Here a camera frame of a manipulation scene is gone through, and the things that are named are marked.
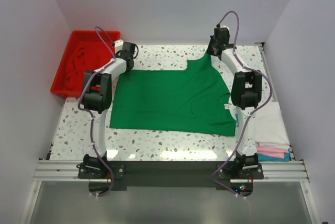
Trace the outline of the green t-shirt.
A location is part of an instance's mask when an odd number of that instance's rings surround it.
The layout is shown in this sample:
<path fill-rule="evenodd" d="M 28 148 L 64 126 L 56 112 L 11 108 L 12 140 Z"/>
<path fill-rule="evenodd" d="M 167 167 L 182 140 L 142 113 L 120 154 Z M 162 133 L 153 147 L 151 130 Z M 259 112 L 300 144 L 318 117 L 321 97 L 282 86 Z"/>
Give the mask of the green t-shirt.
<path fill-rule="evenodd" d="M 119 76 L 109 126 L 233 137 L 229 97 L 208 54 L 184 70 L 132 70 Z"/>

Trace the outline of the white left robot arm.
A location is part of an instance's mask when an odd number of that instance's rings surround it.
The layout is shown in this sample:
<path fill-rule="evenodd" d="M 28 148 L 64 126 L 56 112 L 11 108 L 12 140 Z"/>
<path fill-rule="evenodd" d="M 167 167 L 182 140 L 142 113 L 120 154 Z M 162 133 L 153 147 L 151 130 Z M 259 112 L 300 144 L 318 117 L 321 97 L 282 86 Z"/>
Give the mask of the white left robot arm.
<path fill-rule="evenodd" d="M 104 127 L 106 114 L 112 103 L 112 82 L 134 67 L 134 60 L 139 53 L 135 43 L 121 39 L 113 43 L 113 46 L 115 51 L 111 52 L 111 59 L 106 64 L 84 73 L 78 102 L 78 109 L 89 113 L 91 117 L 90 144 L 93 154 L 86 154 L 84 162 L 98 170 L 108 169 Z"/>

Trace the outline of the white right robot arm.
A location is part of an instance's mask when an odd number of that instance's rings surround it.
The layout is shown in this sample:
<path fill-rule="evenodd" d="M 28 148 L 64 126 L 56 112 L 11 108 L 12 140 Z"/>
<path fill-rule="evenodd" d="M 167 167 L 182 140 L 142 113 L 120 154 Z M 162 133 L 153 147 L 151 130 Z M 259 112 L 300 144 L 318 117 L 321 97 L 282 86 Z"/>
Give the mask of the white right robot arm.
<path fill-rule="evenodd" d="M 256 169 L 259 159 L 255 143 L 255 109 L 262 98 L 262 75 L 252 70 L 235 52 L 232 55 L 225 50 L 235 50 L 229 43 L 230 31 L 227 26 L 217 25 L 206 52 L 218 57 L 234 75 L 230 99 L 236 108 L 238 145 L 235 158 L 222 170 L 226 173 L 238 173 L 243 169 Z"/>

